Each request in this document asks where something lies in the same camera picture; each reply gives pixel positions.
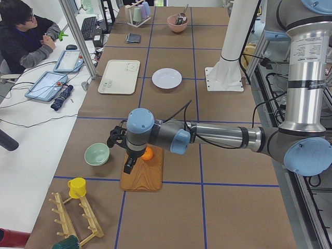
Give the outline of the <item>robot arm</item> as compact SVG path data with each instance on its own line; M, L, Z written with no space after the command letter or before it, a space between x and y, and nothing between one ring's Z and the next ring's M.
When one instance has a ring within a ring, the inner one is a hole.
M130 173L148 144L183 154L190 143L263 153L302 175L318 175L331 165L331 144L320 123L326 86L326 54L331 36L331 1L267 1L265 33L291 39L285 120L277 128L231 128L161 121L145 108L133 110L122 141Z

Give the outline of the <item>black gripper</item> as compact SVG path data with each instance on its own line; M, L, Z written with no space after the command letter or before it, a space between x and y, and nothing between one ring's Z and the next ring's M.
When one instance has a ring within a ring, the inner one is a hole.
M130 148L126 149L128 158L124 164L123 172L126 174L130 174L133 170L134 165L139 157L141 157L145 153L145 149L142 150L132 150Z

